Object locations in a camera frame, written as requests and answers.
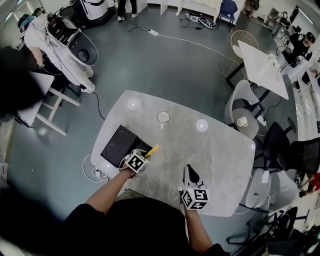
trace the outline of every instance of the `yellow stick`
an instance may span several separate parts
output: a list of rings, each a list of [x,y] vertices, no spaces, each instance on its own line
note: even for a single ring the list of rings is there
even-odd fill
[[[159,145],[156,145],[153,149],[151,149],[146,155],[145,158],[151,156],[154,152],[156,152],[159,149]]]

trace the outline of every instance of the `black and white cube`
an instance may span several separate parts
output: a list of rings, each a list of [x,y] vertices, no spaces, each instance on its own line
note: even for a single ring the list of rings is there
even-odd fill
[[[136,174],[141,174],[148,167],[149,161],[134,149],[125,160],[125,164]]]
[[[209,190],[187,188],[183,193],[182,201],[189,210],[201,210],[209,201]]]

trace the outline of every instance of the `gray floor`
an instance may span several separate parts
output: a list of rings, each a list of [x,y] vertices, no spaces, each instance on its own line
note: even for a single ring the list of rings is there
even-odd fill
[[[226,24],[221,23],[216,30],[182,28],[183,21],[180,22],[175,12],[168,9],[160,16],[160,8],[148,7],[134,22],[145,30],[188,39],[236,58],[230,46],[232,31],[228,33]],[[125,90],[134,90],[182,104],[223,122],[225,105],[232,93],[221,72],[223,57],[185,41],[153,36],[139,29],[128,32],[132,27],[127,21],[118,23],[113,17],[105,25],[85,31],[99,51],[99,60],[93,69],[101,113],[106,116]],[[274,53],[276,44],[265,27],[241,16],[236,29],[249,31],[262,51]],[[232,65],[225,60],[225,71],[231,70]],[[254,90],[258,96],[264,91],[262,88]],[[288,93],[289,100],[283,100],[276,110],[270,110],[269,126],[277,121],[286,127],[287,117],[296,120],[289,84]],[[263,104],[268,108],[279,100],[279,96],[270,93]],[[96,97],[83,94],[80,107],[65,102],[53,121],[67,131],[66,137],[38,120],[34,122],[34,129],[17,125],[8,178],[27,197],[41,201],[55,215],[65,218],[102,185],[87,180],[82,162],[91,153],[103,120],[97,110]],[[266,132],[264,127],[260,128],[261,134]],[[90,172],[90,161],[85,166]],[[202,216],[212,240],[229,252],[238,247],[227,245],[225,239],[243,234],[247,221],[256,222],[260,218],[262,216],[253,211],[230,218]]]

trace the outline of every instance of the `white cup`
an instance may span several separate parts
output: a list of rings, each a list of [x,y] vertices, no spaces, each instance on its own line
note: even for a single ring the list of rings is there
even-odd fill
[[[236,121],[236,124],[239,126],[239,127],[247,127],[248,126],[248,119],[243,116],[243,117],[240,117],[237,121]]]
[[[162,111],[158,114],[157,119],[161,123],[160,125],[161,130],[163,130],[165,127],[165,124],[169,122],[169,118],[170,116],[167,112]]]

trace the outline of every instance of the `white table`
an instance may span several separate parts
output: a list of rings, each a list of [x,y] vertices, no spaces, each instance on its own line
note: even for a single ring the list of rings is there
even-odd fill
[[[41,74],[41,73],[35,73],[35,72],[31,72],[31,75],[33,76],[33,78],[37,82],[37,84],[39,85],[39,87],[44,95],[46,95],[48,92],[51,92],[51,93],[57,95],[58,98],[57,98],[54,106],[43,103],[43,101],[40,100],[39,102],[37,102],[36,104],[34,104],[33,106],[31,106],[27,109],[19,110],[18,111],[18,119],[20,119],[20,121],[22,121],[22,123],[24,123],[27,127],[31,127],[33,122],[35,121],[35,119],[38,118],[39,120],[44,122],[46,125],[50,126],[52,129],[56,130],[57,132],[59,132],[60,134],[62,134],[64,136],[66,136],[67,133],[65,131],[61,130],[56,125],[54,125],[52,123],[52,119],[54,118],[54,115],[55,115],[62,99],[76,105],[77,107],[80,106],[80,103],[73,100],[72,98],[69,98],[68,96],[64,95],[63,93],[57,91],[56,89],[51,88],[51,85],[55,79],[55,77],[53,75]],[[50,116],[48,119],[45,118],[44,116],[42,116],[41,114],[38,114],[38,111],[40,109],[41,104],[46,106],[47,108],[51,109],[51,113],[50,113]]]
[[[162,111],[170,116],[163,130],[157,120]],[[92,164],[112,178],[119,171],[100,154],[120,125],[150,146],[160,145],[149,167],[130,179],[125,188],[179,208],[178,187],[185,165],[190,164],[202,173],[210,190],[210,202],[200,213],[229,217],[235,212],[252,171],[255,154],[252,140],[188,107],[127,90],[106,117],[91,156]],[[197,127],[207,130],[201,132]]]
[[[242,41],[238,41],[243,62],[225,79],[226,82],[234,88],[230,79],[245,67],[249,81],[266,88],[266,92],[260,97],[259,101],[273,92],[288,100],[288,92],[279,69],[270,65],[268,55]]]

